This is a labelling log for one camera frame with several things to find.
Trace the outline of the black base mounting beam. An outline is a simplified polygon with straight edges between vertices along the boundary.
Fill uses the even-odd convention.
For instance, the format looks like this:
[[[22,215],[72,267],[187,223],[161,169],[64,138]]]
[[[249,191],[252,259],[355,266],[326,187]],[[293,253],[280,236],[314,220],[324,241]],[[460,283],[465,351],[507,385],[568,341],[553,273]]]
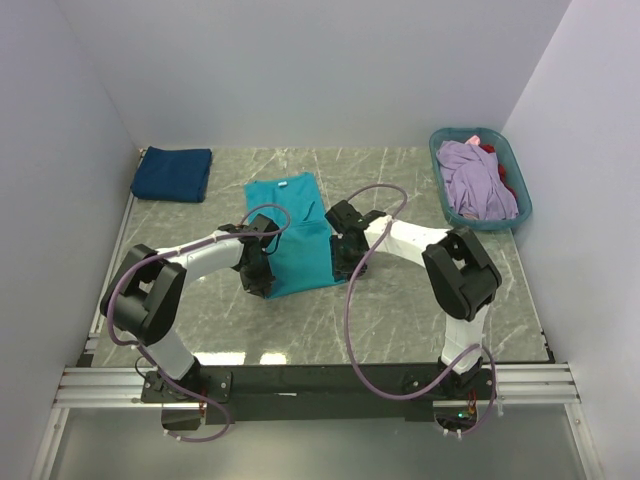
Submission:
[[[379,389],[399,395],[418,392],[444,370],[436,363],[365,364],[361,369]],[[434,422],[436,402],[453,402],[455,407],[472,400],[488,401],[494,387],[491,371],[480,368],[466,386],[456,387],[445,378],[419,398],[393,401],[368,390],[350,365],[202,366],[201,373],[205,384],[200,394],[226,407],[231,418],[240,422],[388,418]],[[198,400],[149,371],[141,402],[186,407]]]

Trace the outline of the lavender t-shirt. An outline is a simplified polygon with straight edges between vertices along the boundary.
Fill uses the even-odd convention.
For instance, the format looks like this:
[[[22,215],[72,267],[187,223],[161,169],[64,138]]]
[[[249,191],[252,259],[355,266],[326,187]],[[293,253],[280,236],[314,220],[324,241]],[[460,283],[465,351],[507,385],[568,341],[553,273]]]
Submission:
[[[519,215],[517,200],[499,178],[497,156],[480,146],[449,140],[436,151],[436,159],[456,214],[478,221],[513,220]]]

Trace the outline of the pink garment in basket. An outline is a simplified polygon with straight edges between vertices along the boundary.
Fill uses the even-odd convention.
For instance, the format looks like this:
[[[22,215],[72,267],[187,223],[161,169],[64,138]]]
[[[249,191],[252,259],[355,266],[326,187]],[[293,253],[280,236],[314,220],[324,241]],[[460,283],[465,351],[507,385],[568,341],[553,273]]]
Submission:
[[[473,146],[480,146],[481,145],[481,139],[478,135],[473,135],[472,137],[470,137],[467,141],[466,141],[467,145],[473,145]]]

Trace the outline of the teal plastic laundry basket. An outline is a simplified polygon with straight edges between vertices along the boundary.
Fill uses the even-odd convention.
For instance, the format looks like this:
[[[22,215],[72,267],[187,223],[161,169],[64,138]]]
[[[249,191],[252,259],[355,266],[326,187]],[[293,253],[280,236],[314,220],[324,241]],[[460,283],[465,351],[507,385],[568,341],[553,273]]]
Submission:
[[[496,154],[504,168],[507,171],[507,182],[517,193],[517,205],[519,215],[513,220],[503,221],[478,221],[464,218],[456,214],[449,206],[445,194],[444,182],[441,177],[439,165],[436,159],[436,151],[440,148],[444,141],[466,142],[473,135],[478,135],[481,144],[491,144],[496,150]],[[489,128],[441,128],[434,132],[429,139],[429,149],[432,158],[433,170],[438,187],[439,199],[448,223],[456,226],[469,226],[479,231],[500,231],[509,230],[521,225],[532,212],[532,203],[527,190],[526,183],[520,171],[516,156],[506,138]]]

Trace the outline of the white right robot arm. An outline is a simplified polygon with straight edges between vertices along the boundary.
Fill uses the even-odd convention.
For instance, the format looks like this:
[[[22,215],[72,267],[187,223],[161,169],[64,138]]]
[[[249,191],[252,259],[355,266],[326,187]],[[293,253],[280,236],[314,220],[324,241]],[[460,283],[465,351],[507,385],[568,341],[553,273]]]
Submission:
[[[435,299],[445,312],[439,387],[460,399],[474,386],[482,366],[482,337],[490,304],[502,277],[468,228],[429,228],[383,215],[342,226],[330,237],[334,276],[350,280],[371,252],[390,254],[425,267]]]

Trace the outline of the folded navy blue t-shirt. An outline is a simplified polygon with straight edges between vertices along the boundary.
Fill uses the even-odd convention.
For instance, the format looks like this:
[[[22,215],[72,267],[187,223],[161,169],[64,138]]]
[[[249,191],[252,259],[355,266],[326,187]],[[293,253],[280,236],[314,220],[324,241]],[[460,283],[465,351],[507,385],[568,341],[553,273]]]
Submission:
[[[131,193],[142,200],[202,203],[212,162],[210,149],[163,150],[150,146],[135,172]]]

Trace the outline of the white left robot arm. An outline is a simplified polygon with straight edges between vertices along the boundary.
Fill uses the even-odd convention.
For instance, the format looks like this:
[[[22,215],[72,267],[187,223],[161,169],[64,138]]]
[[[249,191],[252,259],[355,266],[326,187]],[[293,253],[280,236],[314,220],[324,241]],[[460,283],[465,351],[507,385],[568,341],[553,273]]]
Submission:
[[[179,402],[193,399],[205,380],[200,362],[174,328],[183,291],[191,282],[229,268],[240,274],[245,291],[266,297],[275,281],[266,249],[278,239],[217,230],[168,249],[134,246],[100,302],[112,341],[141,347],[165,373],[166,392]]]

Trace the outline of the red garment in basket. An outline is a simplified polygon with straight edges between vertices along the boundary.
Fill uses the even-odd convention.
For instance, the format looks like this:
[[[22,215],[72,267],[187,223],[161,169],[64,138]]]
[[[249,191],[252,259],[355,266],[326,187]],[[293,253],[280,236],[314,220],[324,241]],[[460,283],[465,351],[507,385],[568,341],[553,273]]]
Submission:
[[[493,154],[494,156],[497,156],[496,150],[494,146],[491,144],[481,144],[480,148],[488,154]],[[514,199],[517,199],[517,193],[511,187],[511,185],[507,182],[507,171],[501,163],[498,163],[498,174],[504,187],[512,194]]]

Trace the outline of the teal t-shirt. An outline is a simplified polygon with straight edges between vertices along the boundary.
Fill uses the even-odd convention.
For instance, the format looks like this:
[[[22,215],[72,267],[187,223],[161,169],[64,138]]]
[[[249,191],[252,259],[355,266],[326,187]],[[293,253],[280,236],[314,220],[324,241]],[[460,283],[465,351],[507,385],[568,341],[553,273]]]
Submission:
[[[251,182],[244,186],[244,193],[249,210],[258,208],[278,226],[289,225],[279,244],[269,249],[275,276],[270,299],[341,283],[333,276],[332,230],[312,173]]]

